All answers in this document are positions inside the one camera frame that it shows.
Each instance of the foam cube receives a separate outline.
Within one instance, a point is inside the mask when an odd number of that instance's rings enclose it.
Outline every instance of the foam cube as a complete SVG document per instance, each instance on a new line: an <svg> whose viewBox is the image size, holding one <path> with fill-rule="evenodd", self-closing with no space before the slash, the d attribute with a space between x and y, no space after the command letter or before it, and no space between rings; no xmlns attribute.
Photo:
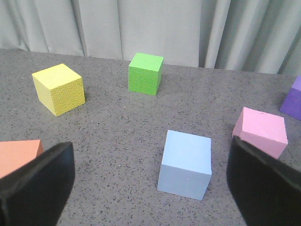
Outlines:
<svg viewBox="0 0 301 226"><path fill-rule="evenodd" d="M301 120L301 76L298 76L287 94L280 111Z"/></svg>
<svg viewBox="0 0 301 226"><path fill-rule="evenodd" d="M128 67L128 90L156 95L161 82L164 58L136 53Z"/></svg>
<svg viewBox="0 0 301 226"><path fill-rule="evenodd" d="M43 152L40 140L0 142L0 178L29 163Z"/></svg>
<svg viewBox="0 0 301 226"><path fill-rule="evenodd" d="M288 142L284 118L244 107L232 136L238 136L277 159Z"/></svg>
<svg viewBox="0 0 301 226"><path fill-rule="evenodd" d="M85 103L83 79L64 64L32 74L40 102L55 116Z"/></svg>
<svg viewBox="0 0 301 226"><path fill-rule="evenodd" d="M158 190L202 200L211 174L211 139L169 130Z"/></svg>

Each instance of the yellow cube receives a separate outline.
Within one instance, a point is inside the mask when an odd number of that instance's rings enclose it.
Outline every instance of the yellow cube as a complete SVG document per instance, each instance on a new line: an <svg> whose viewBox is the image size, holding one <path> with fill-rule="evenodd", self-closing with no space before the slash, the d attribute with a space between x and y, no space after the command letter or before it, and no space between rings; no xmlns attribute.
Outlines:
<svg viewBox="0 0 301 226"><path fill-rule="evenodd" d="M85 103L82 77L65 64L32 74L40 102L55 116Z"/></svg>

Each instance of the gray table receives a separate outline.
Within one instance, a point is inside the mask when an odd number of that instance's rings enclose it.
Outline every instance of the gray table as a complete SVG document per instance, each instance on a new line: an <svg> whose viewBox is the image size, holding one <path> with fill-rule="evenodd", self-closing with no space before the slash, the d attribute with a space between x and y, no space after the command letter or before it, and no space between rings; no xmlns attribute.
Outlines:
<svg viewBox="0 0 301 226"><path fill-rule="evenodd" d="M244 226L226 182L231 133L243 106L284 116L280 160L301 171L301 121L278 111L294 77L165 65L157 96L127 90L129 62L0 50L1 141L72 141L76 178L59 226ZM87 102L55 117L32 73L65 63ZM203 201L157 191L168 129L212 138Z"/></svg>

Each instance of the light blue cube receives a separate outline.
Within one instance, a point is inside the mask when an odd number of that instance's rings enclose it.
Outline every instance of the light blue cube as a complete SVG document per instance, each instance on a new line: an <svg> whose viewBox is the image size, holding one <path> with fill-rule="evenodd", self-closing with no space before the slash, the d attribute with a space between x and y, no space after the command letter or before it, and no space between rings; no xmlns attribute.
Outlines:
<svg viewBox="0 0 301 226"><path fill-rule="evenodd" d="M202 200L211 174L211 139L169 130L158 190Z"/></svg>

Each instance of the curtain fold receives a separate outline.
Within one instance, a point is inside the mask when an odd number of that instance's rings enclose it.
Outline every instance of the curtain fold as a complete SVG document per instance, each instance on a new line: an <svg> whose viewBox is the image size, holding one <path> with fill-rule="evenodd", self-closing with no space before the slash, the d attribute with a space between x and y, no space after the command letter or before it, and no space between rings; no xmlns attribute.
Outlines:
<svg viewBox="0 0 301 226"><path fill-rule="evenodd" d="M299 0L0 0L0 48L301 74Z"/></svg>

